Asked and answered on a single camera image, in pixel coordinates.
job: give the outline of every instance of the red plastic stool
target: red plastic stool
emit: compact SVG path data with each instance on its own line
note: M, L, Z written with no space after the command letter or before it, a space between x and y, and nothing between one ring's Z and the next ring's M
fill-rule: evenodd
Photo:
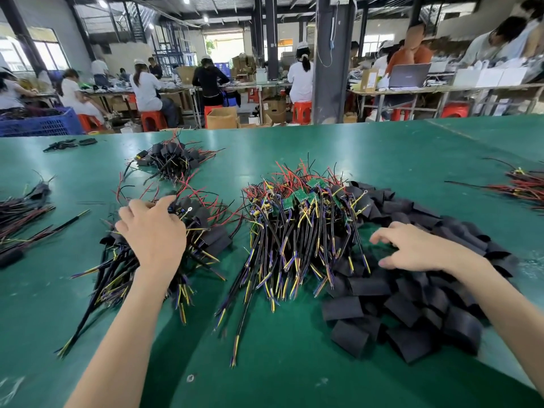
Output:
M164 118L164 115L160 111L142 111L140 112L141 117L141 125L144 128L144 131L157 131L161 129L166 129L167 121ZM148 129L147 128L147 121L153 120L153 123L155 125L155 129Z
M468 117L468 103L448 103L444 106L442 116L444 117Z
M86 114L78 114L77 118L86 133L93 130L105 130L105 127L95 116L87 116Z
M254 103L259 102L259 90L257 90L256 88L250 88L248 90L248 103L250 101L253 101Z
M204 127L208 128L208 115L213 109L221 109L223 106L204 106Z
M393 109L393 113L391 114L391 122L400 121L402 112L404 113L404 121L408 121L410 119L410 107L399 107L398 109Z
M312 102L295 102L293 104L293 123L309 124L311 112Z

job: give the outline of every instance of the hand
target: hand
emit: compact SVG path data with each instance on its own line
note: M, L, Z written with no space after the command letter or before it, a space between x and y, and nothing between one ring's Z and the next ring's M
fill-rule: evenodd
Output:
M462 268L467 261L481 259L458 243L400 222L378 229L370 242L374 245L378 242L392 243L398 247L397 252L380 260L379 265L385 269L445 270L451 273Z
M115 224L140 261L135 281L145 280L145 285L159 284L165 291L187 244L185 224L167 211L175 199L175 196L166 196L156 205L132 199L127 207L119 209L121 220Z

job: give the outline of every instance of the blue plastic crate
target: blue plastic crate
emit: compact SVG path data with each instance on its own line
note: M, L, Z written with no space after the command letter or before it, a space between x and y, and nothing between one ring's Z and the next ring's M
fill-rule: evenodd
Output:
M221 72L227 77L231 76L231 69L228 67L228 63L214 63L215 67L219 68Z
M61 116L31 117L23 120L3 120L0 117L0 137L66 136L85 134L71 107L58 107Z

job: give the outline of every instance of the green table surface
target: green table surface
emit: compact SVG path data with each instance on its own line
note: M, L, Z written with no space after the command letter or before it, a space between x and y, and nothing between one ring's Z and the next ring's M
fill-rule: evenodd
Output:
M525 169L541 169L544 117L511 116L464 120L357 123L273 129L187 130L184 142L202 141L220 149L195 175L195 189L241 199L240 189L276 172L276 161L296 167L299 159L316 159L324 171L335 163L346 179L391 187L399 195L429 208L473 221L521 258L515 283L544 308L544 247L538 236L544 218L520 201L483 190L444 183L504 183L505 166L482 160L497 157ZM88 305L93 277L69 280L98 264L100 238L117 209L112 189L125 160L166 139L168 133L117 134L99 143L53 153L42 150L55 137L0 139L0 198L22 194L26 183L51 182L54 212L39 226L60 224L79 212L92 211L61 234L37 244L27 257L0 271L0 398L13 379L24 377L9 407L60 407L68 398L115 316L98 314L63 360L53 351L73 334ZM126 195L139 197L149 173L135 171ZM161 183L161 192L170 190ZM154 194L152 186L149 197ZM219 268L234 277L247 254L248 229L221 254ZM329 339L320 302L311 286L275 314L259 295L241 339L238 365L228 366L241 301L221 334L213 333L213 314L230 283L207 275L194 277L195 306L187 326L165 304L160 312L146 378L144 407L480 407L544 406L506 345L487 328L477 358L458 349L442 350L406 365L388 345L376 345L355 360ZM194 380L187 381L189 375Z

